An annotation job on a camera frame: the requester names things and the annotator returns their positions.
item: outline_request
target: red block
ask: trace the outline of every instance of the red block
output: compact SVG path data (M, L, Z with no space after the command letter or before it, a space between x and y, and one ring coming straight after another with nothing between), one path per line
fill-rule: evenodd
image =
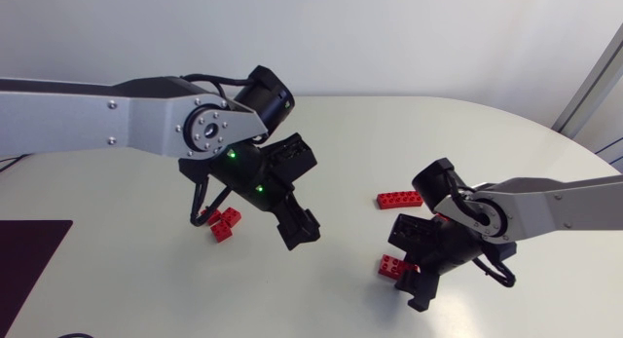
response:
M232 236L232 229L225 222L215 224L210 227L210 230L212 230L212 235L214 235L217 243L221 243Z
M234 227L240 220L242 219L242 215L239 211L232 207L228 207L227 210L223 211L221 214L221 220L225 222L229 227Z
M419 207L422 204L420 193L416 191L381 193L377 196L381 209L393 207Z
M381 266L379 266L379 274L398 281L403 272L411 269L417 270L418 266L384 254L381 259Z
M202 210L202 215L205 214L207 210L204 209ZM221 211L219 211L218 209L214 210L214 212L212 212L212 214L210 215L210 217L207 219L207 221L205 221L205 223L208 226L212 226L215 223L217 223L219 220L221 219Z

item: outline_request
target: dark surface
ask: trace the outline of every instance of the dark surface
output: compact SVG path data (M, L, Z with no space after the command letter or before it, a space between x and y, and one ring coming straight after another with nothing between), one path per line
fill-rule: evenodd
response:
M72 221L0 221L0 337L48 265Z

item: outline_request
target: robotic arm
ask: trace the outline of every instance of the robotic arm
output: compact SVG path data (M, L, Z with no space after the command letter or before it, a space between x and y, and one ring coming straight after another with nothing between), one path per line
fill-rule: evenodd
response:
M576 182L513 178L466 187L448 159L413 180L432 220L400 214L389 242L406 251L405 271L395 287L414 295L409 306L428 309L441 275L473 261L488 276L511 287L515 276L503 261L515 254L516 241L557 230L621 230L623 175ZM485 255L495 270L478 256Z
M219 94L193 82L212 83ZM222 85L242 86L234 99ZM258 66L247 79L194 74L116 86L0 79L0 156L132 147L179 158L196 183L191 223L202 225L232 191L272 212L288 249L319 237L292 182L316 165L295 133L259 147L294 108L292 93ZM200 215L208 177L227 187Z

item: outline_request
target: white table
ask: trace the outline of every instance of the white table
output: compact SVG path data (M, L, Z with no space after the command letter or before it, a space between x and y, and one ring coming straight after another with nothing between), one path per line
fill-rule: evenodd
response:
M193 185L175 159L129 150L35 155L0 174L0 219L73 219L9 337L615 337L623 312L623 232L559 232L519 242L507 289L472 264L444 275L425 313L377 275L410 190L448 157L468 184L515 176L616 174L578 144L486 106L431 97L300 97L275 134L298 131L318 166L296 197L321 238L288 252L276 220L242 212L217 244L188 221ZM208 199L220 190L212 181Z

